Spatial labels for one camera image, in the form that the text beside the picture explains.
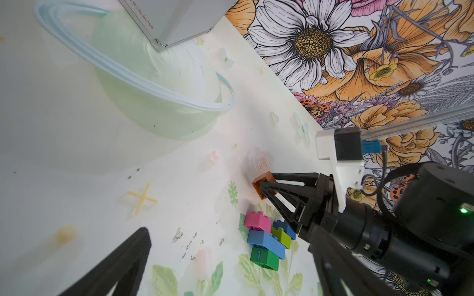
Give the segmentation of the dark blue lego brick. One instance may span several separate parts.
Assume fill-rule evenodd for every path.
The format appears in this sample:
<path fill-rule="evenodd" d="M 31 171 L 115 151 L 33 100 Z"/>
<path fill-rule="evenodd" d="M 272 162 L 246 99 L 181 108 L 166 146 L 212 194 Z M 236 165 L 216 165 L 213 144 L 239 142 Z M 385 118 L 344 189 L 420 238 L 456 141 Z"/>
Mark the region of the dark blue lego brick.
<path fill-rule="evenodd" d="M 296 239 L 296 233 L 293 231 L 293 229 L 290 227 L 290 225 L 288 224 L 288 222 L 286 221 L 282 221 L 282 220 L 277 220 L 275 222 L 273 222 L 273 227 L 276 228 L 276 229 L 279 229 L 279 228 L 282 228 L 284 230 L 284 232 L 289 235 L 289 237 L 292 239 L 292 240 L 295 240 Z"/>

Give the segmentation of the light blue long lego brick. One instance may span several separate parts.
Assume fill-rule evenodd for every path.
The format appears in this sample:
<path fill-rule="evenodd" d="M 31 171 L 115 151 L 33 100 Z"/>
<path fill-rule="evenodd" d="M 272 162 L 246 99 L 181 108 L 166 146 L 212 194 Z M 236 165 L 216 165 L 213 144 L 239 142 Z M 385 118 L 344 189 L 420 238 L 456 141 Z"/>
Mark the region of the light blue long lego brick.
<path fill-rule="evenodd" d="M 248 234 L 247 243 L 252 247 L 265 248 L 276 254 L 281 260 L 285 259 L 285 246 L 271 234 L 268 234 L 265 231 L 250 231 Z"/>

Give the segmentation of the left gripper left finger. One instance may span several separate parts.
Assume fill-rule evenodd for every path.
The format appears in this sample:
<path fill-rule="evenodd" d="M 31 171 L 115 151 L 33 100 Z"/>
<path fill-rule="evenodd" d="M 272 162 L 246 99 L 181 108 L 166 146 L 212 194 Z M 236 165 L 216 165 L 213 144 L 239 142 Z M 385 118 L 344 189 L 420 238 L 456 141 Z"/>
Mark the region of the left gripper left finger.
<path fill-rule="evenodd" d="M 63 296 L 135 296 L 143 278 L 151 249 L 147 228 L 139 228 Z"/>

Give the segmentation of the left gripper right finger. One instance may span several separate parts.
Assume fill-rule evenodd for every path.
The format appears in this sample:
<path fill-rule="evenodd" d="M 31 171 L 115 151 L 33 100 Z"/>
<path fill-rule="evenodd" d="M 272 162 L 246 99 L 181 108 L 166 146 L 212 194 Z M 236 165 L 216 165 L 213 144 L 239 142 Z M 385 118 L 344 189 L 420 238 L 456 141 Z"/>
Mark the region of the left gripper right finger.
<path fill-rule="evenodd" d="M 346 296 L 348 287 L 355 296 L 395 296 L 348 250 L 320 226 L 309 232 L 309 244 L 325 296 Z"/>

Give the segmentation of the pink lego brick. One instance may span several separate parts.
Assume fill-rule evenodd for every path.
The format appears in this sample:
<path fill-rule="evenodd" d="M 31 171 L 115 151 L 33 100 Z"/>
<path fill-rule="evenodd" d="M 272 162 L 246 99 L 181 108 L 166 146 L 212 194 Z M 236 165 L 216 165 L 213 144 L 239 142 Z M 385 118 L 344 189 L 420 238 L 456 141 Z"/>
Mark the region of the pink lego brick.
<path fill-rule="evenodd" d="M 250 231 L 264 231 L 271 234 L 272 222 L 263 212 L 249 212 L 244 219 L 244 227 Z"/>

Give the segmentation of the orange lego brick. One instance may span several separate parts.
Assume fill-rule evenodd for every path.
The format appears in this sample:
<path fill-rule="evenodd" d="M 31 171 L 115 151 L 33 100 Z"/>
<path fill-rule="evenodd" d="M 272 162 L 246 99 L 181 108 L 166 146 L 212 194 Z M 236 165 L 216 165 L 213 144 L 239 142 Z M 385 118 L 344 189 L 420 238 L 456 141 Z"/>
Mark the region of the orange lego brick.
<path fill-rule="evenodd" d="M 265 200 L 267 198 L 267 196 L 260 190 L 260 185 L 262 183 L 267 183 L 267 182 L 272 182 L 272 183 L 276 183 L 276 179 L 274 178 L 274 176 L 272 175 L 271 172 L 266 172 L 260 176 L 258 176 L 253 182 L 252 182 L 252 186 L 253 188 L 255 189 L 255 191 L 257 192 L 259 198 L 261 200 Z"/>

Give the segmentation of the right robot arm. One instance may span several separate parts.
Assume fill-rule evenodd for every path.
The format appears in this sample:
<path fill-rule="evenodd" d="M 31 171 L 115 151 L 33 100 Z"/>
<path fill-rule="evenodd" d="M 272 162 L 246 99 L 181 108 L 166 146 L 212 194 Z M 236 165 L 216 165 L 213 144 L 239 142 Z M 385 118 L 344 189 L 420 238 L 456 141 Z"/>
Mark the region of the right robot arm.
<path fill-rule="evenodd" d="M 474 293 L 474 176 L 434 162 L 409 164 L 386 177 L 410 176 L 392 210 L 378 195 L 378 210 L 340 201 L 333 176 L 266 173 L 254 180 L 290 228 L 310 245 L 323 291 L 388 296 L 356 254 L 387 268 L 416 289 L 444 296 Z"/>

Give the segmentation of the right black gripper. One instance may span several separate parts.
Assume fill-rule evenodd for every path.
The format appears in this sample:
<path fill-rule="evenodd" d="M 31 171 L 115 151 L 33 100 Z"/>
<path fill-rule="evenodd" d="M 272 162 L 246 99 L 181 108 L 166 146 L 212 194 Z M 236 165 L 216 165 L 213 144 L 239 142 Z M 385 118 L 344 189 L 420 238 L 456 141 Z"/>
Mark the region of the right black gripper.
<path fill-rule="evenodd" d="M 260 190 L 299 237 L 309 237 L 313 227 L 332 234 L 339 218 L 339 202 L 333 175 L 318 173 L 273 173 L 275 181 Z M 277 181 L 300 182 L 291 185 Z"/>

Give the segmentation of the lime green lego brick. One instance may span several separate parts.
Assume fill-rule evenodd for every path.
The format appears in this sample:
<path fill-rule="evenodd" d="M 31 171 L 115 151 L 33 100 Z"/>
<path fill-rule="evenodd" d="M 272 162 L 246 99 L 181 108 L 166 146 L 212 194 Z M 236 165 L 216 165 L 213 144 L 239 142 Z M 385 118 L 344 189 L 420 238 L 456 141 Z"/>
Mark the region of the lime green lego brick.
<path fill-rule="evenodd" d="M 272 228 L 271 234 L 277 241 L 282 244 L 285 249 L 291 249 L 291 237 L 285 232 L 283 228 Z"/>

